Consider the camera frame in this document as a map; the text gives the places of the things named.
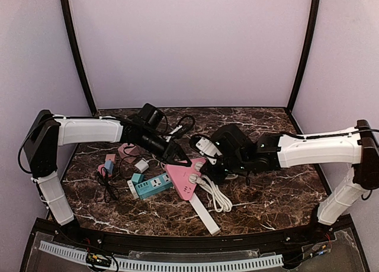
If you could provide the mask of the pink triangular power strip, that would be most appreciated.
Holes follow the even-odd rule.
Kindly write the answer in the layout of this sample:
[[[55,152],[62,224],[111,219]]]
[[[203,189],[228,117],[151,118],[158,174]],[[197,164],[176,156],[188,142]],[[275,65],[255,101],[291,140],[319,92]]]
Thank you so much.
[[[197,177],[201,176],[200,168],[201,165],[206,162],[205,158],[194,158],[191,160],[191,166],[186,167],[187,161],[179,161],[179,165],[167,164],[165,166],[166,173],[171,179],[177,193],[180,198],[188,201],[191,199],[197,183],[192,183],[190,181],[190,176],[195,174]]]

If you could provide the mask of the teal power strip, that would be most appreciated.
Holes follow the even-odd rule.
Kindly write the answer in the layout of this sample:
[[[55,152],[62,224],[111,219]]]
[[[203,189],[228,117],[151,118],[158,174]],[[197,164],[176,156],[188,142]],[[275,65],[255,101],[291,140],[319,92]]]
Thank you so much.
[[[138,183],[135,188],[141,200],[147,199],[157,193],[163,192],[174,185],[167,173],[158,175],[149,180]]]

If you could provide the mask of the white usb charger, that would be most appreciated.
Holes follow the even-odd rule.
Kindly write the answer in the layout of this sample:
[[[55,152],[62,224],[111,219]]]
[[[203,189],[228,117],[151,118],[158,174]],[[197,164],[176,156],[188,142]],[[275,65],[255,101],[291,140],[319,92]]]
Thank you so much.
[[[145,161],[144,159],[141,159],[134,166],[139,171],[139,173],[144,173],[149,168],[148,162]]]

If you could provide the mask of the teal charger plug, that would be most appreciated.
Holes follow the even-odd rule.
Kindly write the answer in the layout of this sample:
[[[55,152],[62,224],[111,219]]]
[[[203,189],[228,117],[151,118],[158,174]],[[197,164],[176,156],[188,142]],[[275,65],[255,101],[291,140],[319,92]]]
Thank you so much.
[[[134,173],[131,177],[131,181],[133,184],[139,184],[144,180],[144,174]]]

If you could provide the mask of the pink cube socket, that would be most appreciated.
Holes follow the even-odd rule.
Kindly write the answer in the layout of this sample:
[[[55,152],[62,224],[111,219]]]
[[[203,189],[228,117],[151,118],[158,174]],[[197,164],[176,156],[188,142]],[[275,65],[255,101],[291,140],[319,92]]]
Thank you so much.
[[[118,148],[118,154],[121,159],[127,162],[133,162],[140,155],[140,151],[137,146],[124,143]]]

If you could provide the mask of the light pink charger block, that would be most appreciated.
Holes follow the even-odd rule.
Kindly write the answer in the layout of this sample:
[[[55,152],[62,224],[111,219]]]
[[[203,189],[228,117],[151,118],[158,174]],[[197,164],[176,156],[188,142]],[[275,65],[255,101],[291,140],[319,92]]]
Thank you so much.
[[[104,169],[108,176],[112,176],[115,165],[116,154],[107,154],[105,156]]]

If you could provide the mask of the white power strip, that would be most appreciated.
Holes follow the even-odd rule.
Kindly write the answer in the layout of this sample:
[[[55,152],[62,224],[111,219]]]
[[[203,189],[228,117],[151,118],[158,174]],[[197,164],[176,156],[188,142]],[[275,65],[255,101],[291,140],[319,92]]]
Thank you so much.
[[[220,233],[220,227],[216,224],[214,219],[211,217],[207,209],[204,207],[200,199],[195,193],[192,194],[192,197],[189,199],[189,203],[192,208],[195,210],[198,217],[201,219],[204,226],[207,228],[208,232],[212,236],[216,236]]]

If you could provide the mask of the bright pink plug adapter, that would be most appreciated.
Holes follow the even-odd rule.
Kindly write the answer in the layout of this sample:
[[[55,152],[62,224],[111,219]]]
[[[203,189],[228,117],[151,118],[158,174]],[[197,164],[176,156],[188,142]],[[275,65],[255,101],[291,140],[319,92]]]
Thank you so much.
[[[105,167],[104,164],[99,165],[98,168],[97,168],[97,171],[98,171],[101,175],[106,175],[106,174],[108,174],[108,170],[106,169],[106,167]]]

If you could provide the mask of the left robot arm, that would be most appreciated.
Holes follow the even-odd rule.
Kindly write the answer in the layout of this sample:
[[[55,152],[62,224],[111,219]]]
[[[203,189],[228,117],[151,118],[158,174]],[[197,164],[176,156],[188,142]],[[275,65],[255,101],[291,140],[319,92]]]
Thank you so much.
[[[28,162],[28,168],[22,171],[32,176],[56,222],[67,225],[75,216],[58,177],[58,148],[92,142],[131,143],[165,164],[190,167],[192,162],[175,142],[176,134],[171,134],[171,140],[167,141],[167,134],[157,130],[164,116],[149,103],[125,119],[62,116],[41,110],[18,151]]]

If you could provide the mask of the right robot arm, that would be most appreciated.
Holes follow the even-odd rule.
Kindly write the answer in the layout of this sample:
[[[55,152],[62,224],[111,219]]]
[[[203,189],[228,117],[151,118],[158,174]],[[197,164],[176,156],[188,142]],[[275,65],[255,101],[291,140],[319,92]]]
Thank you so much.
[[[355,127],[336,132],[269,133],[254,142],[235,124],[227,124],[211,137],[194,136],[191,142],[207,158],[201,172],[217,184],[229,174],[258,174],[307,164],[350,164],[346,177],[316,210],[317,222],[330,226],[364,193],[378,188],[376,133],[366,120],[358,120]]]

